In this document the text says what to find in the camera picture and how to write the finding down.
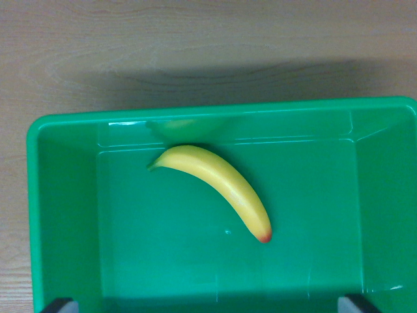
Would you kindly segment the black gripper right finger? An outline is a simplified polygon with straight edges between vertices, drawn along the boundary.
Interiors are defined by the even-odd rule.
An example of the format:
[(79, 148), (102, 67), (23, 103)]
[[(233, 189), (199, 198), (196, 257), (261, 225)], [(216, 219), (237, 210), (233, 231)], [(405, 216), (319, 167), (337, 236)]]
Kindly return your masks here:
[(338, 313), (381, 313), (361, 294), (348, 294), (338, 298)]

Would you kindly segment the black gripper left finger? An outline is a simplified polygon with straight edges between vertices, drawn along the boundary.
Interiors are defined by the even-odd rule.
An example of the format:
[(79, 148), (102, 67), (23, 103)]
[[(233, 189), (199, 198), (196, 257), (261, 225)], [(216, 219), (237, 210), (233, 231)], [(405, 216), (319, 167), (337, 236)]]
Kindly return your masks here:
[(54, 299), (40, 313), (78, 313), (79, 303), (73, 298), (61, 297)]

